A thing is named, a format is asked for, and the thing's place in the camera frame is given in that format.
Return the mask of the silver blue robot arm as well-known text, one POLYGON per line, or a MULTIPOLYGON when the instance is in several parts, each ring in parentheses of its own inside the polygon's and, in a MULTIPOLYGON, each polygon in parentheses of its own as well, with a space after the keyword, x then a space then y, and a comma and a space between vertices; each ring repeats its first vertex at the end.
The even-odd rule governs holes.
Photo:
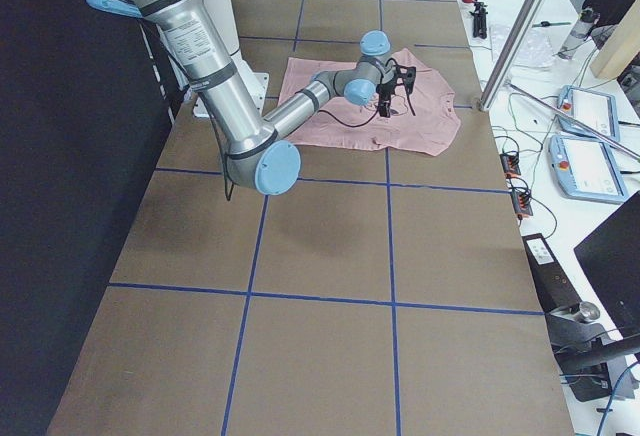
POLYGON ((267 115, 256 107, 238 68, 205 8, 205 0, 86 0, 93 8, 149 21, 167 40, 168 53, 207 109, 221 152, 225 179, 264 195, 279 195, 297 181, 298 149, 287 141, 335 97, 364 106, 390 99, 398 79, 390 42, 379 30, 361 39, 355 67, 323 71, 267 115))

